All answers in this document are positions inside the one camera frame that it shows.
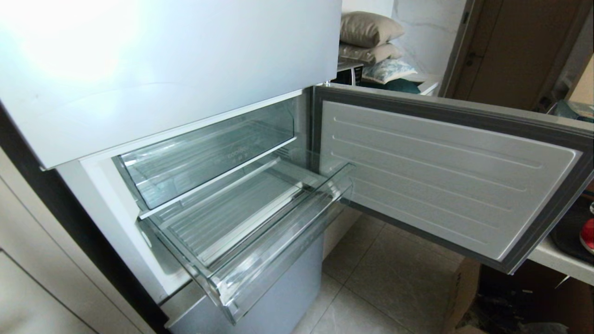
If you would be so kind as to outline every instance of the shelf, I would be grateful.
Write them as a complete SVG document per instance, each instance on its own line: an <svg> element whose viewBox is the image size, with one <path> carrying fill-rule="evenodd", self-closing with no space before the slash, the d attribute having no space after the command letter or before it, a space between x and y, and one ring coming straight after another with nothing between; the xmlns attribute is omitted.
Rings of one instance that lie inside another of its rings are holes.
<svg viewBox="0 0 594 334"><path fill-rule="evenodd" d="M329 161L320 175L272 153L141 223L236 322L344 207L354 166Z"/></svg>
<svg viewBox="0 0 594 334"><path fill-rule="evenodd" d="M285 100L115 158L143 211L205 184L294 138Z"/></svg>

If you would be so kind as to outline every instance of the patterned pillow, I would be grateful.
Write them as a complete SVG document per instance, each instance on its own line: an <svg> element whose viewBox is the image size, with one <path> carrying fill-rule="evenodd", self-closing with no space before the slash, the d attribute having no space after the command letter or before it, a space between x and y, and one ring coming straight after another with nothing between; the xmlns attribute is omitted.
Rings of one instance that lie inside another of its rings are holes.
<svg viewBox="0 0 594 334"><path fill-rule="evenodd" d="M373 66L363 67L363 80L387 84L409 74L417 73L414 67L400 59L386 59Z"/></svg>

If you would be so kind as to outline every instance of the refrigerator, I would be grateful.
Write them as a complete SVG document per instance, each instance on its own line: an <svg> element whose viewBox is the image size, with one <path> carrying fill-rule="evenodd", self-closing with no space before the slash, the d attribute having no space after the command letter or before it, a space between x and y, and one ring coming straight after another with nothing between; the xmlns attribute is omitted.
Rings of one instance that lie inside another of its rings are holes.
<svg viewBox="0 0 594 334"><path fill-rule="evenodd" d="M290 333L346 206L513 273L594 177L592 124L328 83L337 0L27 6L5 112L173 333Z"/></svg>

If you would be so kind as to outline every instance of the red object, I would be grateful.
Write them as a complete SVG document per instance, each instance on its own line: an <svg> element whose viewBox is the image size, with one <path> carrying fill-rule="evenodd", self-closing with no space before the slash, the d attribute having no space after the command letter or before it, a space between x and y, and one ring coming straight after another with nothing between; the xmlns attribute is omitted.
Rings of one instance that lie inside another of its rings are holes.
<svg viewBox="0 0 594 334"><path fill-rule="evenodd" d="M582 227L580 241L590 253L594 254L594 218L588 219Z"/></svg>

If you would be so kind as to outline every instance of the beige pillow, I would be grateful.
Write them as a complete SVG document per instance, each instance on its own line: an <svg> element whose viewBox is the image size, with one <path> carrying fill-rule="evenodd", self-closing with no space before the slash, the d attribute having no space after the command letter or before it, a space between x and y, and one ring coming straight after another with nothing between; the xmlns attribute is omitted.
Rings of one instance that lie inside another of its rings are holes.
<svg viewBox="0 0 594 334"><path fill-rule="evenodd" d="M403 33L396 21L371 12L350 12L340 20L340 40L364 48L384 44Z"/></svg>
<svg viewBox="0 0 594 334"><path fill-rule="evenodd" d="M400 58L402 53L390 43L382 44L371 49L341 43L339 45L338 56L340 61L362 62L365 65L375 65L384 59Z"/></svg>

